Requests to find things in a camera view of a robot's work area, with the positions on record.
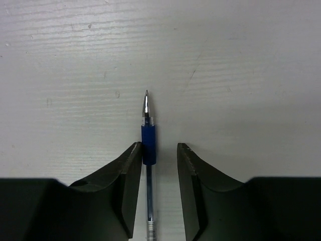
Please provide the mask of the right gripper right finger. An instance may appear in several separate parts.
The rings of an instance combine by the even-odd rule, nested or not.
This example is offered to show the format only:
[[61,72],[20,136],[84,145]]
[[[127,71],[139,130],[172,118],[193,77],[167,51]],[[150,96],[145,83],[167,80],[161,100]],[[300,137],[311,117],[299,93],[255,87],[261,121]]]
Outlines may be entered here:
[[177,164],[187,240],[320,240],[319,177],[243,183],[184,143]]

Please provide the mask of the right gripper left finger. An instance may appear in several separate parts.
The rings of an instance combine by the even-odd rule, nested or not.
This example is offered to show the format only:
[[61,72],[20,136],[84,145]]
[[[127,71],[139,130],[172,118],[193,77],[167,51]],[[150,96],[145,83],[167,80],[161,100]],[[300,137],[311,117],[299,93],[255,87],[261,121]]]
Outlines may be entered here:
[[136,142],[69,186],[50,178],[2,178],[1,240],[129,240],[141,150]]

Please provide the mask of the blue pen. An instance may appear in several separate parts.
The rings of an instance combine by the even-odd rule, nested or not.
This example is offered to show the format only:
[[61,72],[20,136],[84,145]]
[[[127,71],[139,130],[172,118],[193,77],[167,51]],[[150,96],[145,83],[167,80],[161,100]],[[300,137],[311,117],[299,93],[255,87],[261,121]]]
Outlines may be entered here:
[[142,163],[145,175],[146,193],[146,239],[157,240],[156,233],[156,197],[155,169],[156,164],[156,128],[150,114],[149,92],[146,91],[142,107],[141,125]]

